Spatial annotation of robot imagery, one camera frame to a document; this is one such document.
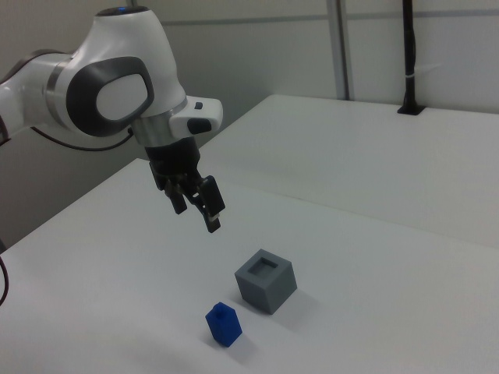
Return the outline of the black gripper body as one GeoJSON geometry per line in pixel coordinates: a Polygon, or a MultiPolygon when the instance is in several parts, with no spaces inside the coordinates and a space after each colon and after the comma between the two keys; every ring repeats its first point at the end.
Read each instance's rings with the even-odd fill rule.
{"type": "Polygon", "coordinates": [[[199,181],[197,170],[200,151],[193,137],[187,137],[166,146],[145,148],[157,188],[164,190],[167,181],[199,181]]]}

